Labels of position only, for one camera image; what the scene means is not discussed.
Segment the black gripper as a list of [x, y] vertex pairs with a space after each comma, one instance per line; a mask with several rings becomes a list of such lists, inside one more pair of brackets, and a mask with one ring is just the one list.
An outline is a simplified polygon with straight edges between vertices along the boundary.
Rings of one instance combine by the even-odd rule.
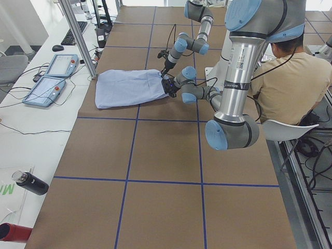
[[168, 94], [170, 97], [177, 97], [176, 93], [179, 90], [179, 87], [175, 85], [174, 77], [163, 79], [161, 81], [165, 94]]
[[164, 69], [161, 71], [161, 75], [164, 76], [167, 72], [175, 67], [175, 63], [169, 61], [168, 59], [165, 60]]

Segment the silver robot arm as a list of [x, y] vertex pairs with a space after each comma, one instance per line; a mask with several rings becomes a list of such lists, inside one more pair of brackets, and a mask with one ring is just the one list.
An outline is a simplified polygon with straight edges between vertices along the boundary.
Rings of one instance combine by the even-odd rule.
[[211, 10], [205, 6], [203, 1], [187, 1], [184, 9], [184, 16], [192, 21], [200, 23], [199, 33], [191, 37], [185, 32], [178, 34], [171, 49], [161, 50], [157, 58], [165, 58], [164, 68], [161, 75], [166, 75], [173, 69], [186, 50], [199, 54], [206, 54], [210, 45], [208, 36], [214, 23], [214, 16]]
[[216, 75], [222, 87], [198, 86], [196, 70], [188, 66], [177, 76], [168, 77], [186, 50], [206, 54], [208, 35], [213, 25], [212, 12], [201, 1], [187, 1], [186, 18], [201, 24], [197, 38], [180, 33], [165, 58], [161, 71], [166, 94], [175, 97], [181, 91], [184, 103], [206, 100], [214, 117], [205, 126], [208, 144], [216, 150], [246, 148], [259, 137], [256, 121], [243, 113], [252, 75], [268, 43], [284, 42], [299, 37], [304, 31], [305, 1], [232, 1], [226, 11], [225, 26], [231, 45], [225, 75]]

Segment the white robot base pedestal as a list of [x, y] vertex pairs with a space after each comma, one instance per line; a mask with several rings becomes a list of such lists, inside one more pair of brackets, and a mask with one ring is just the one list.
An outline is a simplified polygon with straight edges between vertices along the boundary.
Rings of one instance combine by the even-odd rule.
[[205, 79], [207, 80], [207, 85], [212, 86], [215, 81], [210, 79], [217, 78], [217, 82], [215, 83], [214, 87], [218, 88], [220, 91], [223, 91], [224, 88], [224, 81], [227, 74], [228, 62], [232, 47], [229, 34], [230, 32], [227, 30], [219, 61], [215, 64], [214, 67], [205, 68]]

